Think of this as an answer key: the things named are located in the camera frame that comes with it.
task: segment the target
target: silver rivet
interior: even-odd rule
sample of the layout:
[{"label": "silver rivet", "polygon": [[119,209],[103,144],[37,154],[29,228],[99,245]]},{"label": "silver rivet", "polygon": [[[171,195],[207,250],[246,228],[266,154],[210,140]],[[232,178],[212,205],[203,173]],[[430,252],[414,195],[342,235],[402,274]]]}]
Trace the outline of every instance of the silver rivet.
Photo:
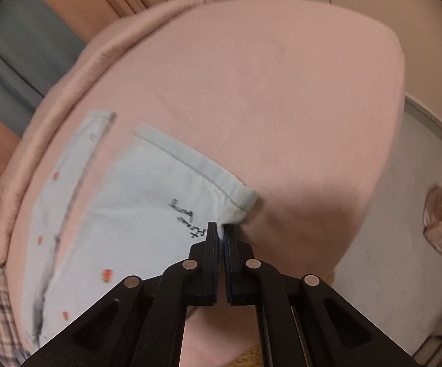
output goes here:
[{"label": "silver rivet", "polygon": [[260,262],[258,259],[248,259],[245,262],[245,265],[250,268],[250,269],[258,269],[259,267],[262,266],[262,262]]},{"label": "silver rivet", "polygon": [[182,266],[184,267],[184,269],[190,271],[191,269],[197,268],[197,261],[193,259],[186,259],[182,262]]},{"label": "silver rivet", "polygon": [[139,279],[139,277],[136,277],[136,276],[126,277],[124,280],[124,285],[127,288],[137,287],[139,285],[139,283],[141,283],[141,280]]},{"label": "silver rivet", "polygon": [[305,278],[304,278],[304,282],[308,285],[308,286],[317,286],[320,283],[320,279],[318,277],[316,277],[314,274],[308,274]]}]

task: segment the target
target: mattress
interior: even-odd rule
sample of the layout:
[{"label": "mattress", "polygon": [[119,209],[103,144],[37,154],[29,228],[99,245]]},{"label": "mattress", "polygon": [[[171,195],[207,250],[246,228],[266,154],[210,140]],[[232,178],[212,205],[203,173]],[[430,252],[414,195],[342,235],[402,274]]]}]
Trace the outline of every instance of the mattress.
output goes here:
[{"label": "mattress", "polygon": [[[172,0],[110,25],[46,96],[0,182],[0,265],[20,338],[31,212],[89,111],[116,121],[76,194],[54,269],[142,123],[257,191],[242,231],[258,258],[291,276],[327,277],[391,152],[404,68],[385,25],[310,1]],[[188,318],[181,365],[220,367],[257,341],[254,310],[220,298]]]}]

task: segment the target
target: pink blanket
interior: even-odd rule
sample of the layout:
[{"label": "pink blanket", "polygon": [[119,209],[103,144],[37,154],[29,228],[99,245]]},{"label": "pink blanket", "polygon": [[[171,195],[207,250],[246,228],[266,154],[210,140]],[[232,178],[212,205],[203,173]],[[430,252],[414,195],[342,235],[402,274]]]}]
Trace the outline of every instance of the pink blanket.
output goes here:
[{"label": "pink blanket", "polygon": [[[362,222],[399,127],[404,57],[386,26],[298,0],[174,0],[105,29],[39,107],[0,183],[18,329],[34,201],[89,110],[117,114],[63,229],[58,264],[131,131],[145,123],[260,195],[243,224],[257,257],[327,276]],[[221,366],[257,338],[253,311],[198,308],[181,364]]]}]

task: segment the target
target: gray floor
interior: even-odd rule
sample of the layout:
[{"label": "gray floor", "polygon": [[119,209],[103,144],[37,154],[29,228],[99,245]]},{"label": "gray floor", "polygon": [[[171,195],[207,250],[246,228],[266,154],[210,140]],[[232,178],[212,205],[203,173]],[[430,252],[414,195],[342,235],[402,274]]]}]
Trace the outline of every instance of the gray floor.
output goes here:
[{"label": "gray floor", "polygon": [[428,191],[442,183],[442,141],[405,114],[364,226],[333,287],[413,354],[442,318],[442,256],[423,237]]}]

